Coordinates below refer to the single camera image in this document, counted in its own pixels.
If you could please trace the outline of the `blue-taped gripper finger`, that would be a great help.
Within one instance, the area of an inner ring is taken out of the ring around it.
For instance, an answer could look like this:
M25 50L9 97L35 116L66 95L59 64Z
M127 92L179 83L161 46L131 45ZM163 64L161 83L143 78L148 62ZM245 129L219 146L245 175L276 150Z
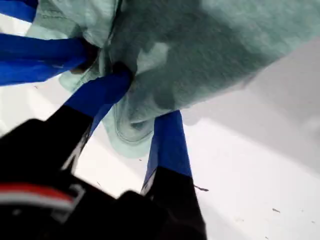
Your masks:
M129 90L132 80L131 70L116 62L110 74L83 84L46 120L54 169L72 170L93 132Z
M0 13L32 23L37 11L38 0L0 0Z
M164 209L167 240L205 240L206 224L198 203L182 115L173 111L154 121L141 193Z
M78 38L44 40L0 34L0 85L44 82L87 60Z

